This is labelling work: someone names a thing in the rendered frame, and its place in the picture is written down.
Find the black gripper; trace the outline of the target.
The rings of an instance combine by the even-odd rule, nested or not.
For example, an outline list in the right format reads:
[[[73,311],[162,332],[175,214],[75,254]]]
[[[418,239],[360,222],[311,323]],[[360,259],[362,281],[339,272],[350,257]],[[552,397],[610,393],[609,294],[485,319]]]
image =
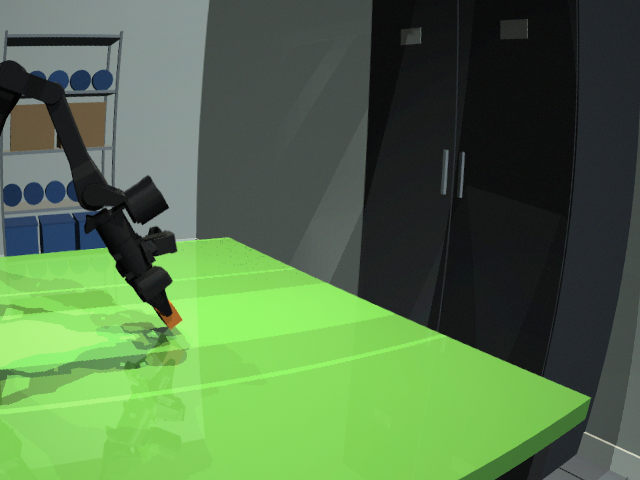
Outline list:
[[[116,261],[117,271],[136,291],[143,302],[147,302],[160,312],[173,314],[165,288],[172,284],[169,273],[160,266],[149,264],[140,237],[135,232],[122,245],[108,249]]]

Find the orange block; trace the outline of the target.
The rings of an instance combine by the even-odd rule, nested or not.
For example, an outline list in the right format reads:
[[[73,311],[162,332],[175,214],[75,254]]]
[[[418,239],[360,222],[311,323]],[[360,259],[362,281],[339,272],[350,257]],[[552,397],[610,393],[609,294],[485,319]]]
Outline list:
[[[169,301],[169,300],[168,300]],[[180,314],[178,313],[178,311],[176,310],[176,308],[174,307],[174,305],[169,301],[170,306],[172,308],[173,314],[172,315],[165,315],[164,313],[160,312],[158,309],[154,308],[155,312],[157,313],[157,315],[159,316],[159,318],[169,327],[169,329],[171,330],[172,327],[174,328],[175,326],[177,326],[178,323],[180,323],[182,320],[182,317],[180,316]]]

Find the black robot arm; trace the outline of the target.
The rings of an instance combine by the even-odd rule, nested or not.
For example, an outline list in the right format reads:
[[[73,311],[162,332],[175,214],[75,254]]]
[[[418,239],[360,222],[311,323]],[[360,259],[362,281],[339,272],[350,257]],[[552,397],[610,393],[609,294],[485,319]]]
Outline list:
[[[144,225],[169,209],[151,176],[144,177],[126,191],[109,186],[85,148],[64,88],[57,82],[26,72],[23,66],[12,60],[0,63],[0,136],[8,115],[22,94],[45,103],[69,161],[76,196],[82,208],[96,211],[103,206],[115,206],[110,210],[105,207],[94,216],[87,214],[86,234],[96,229],[107,248],[112,249],[122,245],[134,232],[122,210],[127,210],[134,224],[141,222]],[[138,233],[136,235],[139,236]],[[155,226],[150,228],[148,235],[139,237],[149,264],[156,261],[156,256],[177,251],[175,233],[169,230],[161,231]]]

